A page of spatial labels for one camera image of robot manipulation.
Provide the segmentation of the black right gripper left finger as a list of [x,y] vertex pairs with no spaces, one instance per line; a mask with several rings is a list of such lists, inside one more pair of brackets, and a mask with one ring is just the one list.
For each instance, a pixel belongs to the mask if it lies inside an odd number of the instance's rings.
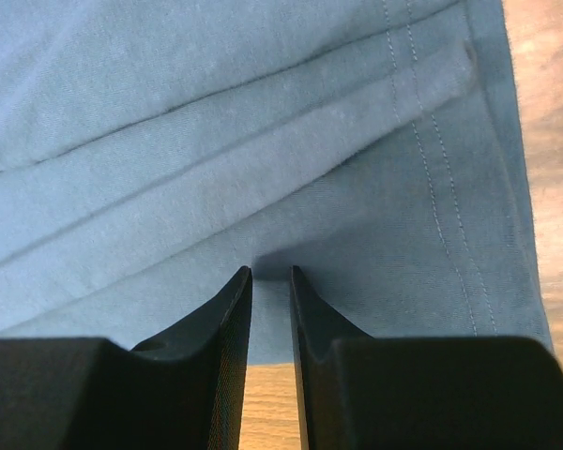
[[0,449],[235,449],[251,328],[240,268],[131,350],[102,337],[0,339]]

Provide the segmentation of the blue-grey t shirt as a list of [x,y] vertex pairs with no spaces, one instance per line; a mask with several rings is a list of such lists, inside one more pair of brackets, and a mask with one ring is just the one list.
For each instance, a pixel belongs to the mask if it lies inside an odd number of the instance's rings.
[[288,271],[377,337],[552,343],[499,1],[0,1],[0,338],[132,347]]

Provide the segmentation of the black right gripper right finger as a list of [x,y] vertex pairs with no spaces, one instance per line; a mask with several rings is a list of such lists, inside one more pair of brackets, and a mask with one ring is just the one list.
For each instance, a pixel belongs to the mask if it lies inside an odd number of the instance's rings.
[[375,338],[298,267],[290,306],[305,449],[563,449],[563,371],[527,337]]

